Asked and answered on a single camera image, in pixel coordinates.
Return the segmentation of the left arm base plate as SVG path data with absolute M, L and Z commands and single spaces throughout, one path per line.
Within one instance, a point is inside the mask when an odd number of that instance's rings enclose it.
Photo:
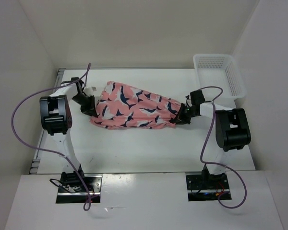
M 56 204 L 83 204 L 87 200 L 87 192 L 81 182 L 77 182 L 76 185 L 63 185 L 61 181 L 56 181 Z M 90 192 L 91 203 L 100 203 L 102 175 L 85 174 L 84 182 Z

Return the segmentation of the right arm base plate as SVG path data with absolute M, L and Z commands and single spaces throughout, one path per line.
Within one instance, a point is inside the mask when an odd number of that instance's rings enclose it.
M 185 175 L 188 201 L 215 201 L 222 194 L 221 200 L 231 200 L 229 183 L 226 175 L 221 179 L 207 180 L 199 172 Z

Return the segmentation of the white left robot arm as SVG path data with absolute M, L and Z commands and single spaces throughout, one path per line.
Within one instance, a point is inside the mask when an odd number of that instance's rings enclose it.
M 72 145 L 69 102 L 73 100 L 79 104 L 84 115 L 97 117 L 95 97 L 84 92 L 85 83 L 78 77 L 63 81 L 60 86 L 50 96 L 39 99 L 41 125 L 57 144 L 58 152 L 68 159 L 60 179 L 62 190 L 80 192 L 85 190 L 86 179 Z

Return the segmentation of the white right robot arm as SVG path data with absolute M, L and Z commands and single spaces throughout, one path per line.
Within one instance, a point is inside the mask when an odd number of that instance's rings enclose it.
M 189 124 L 193 117 L 198 116 L 211 119 L 200 154 L 200 161 L 204 164 L 201 172 L 201 189 L 214 187 L 224 177 L 225 170 L 228 169 L 226 152 L 241 150 L 251 141 L 251 133 L 244 109 L 228 108 L 215 104 L 215 100 L 223 93 L 223 89 L 217 86 L 211 88 L 219 89 L 220 93 L 212 100 L 206 100 L 202 90 L 207 88 L 210 87 L 203 87 L 191 92 L 186 97 L 190 99 L 191 105 L 182 104 L 176 116 L 170 119 L 171 123 L 177 125 Z M 216 143 L 222 151 L 214 161 L 205 161 L 204 151 L 213 131 L 215 132 Z

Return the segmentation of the pink shark print shorts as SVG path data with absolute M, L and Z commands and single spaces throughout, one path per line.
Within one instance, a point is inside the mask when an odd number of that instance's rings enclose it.
M 108 130 L 175 127 L 181 103 L 133 86 L 109 81 L 96 104 L 91 123 Z

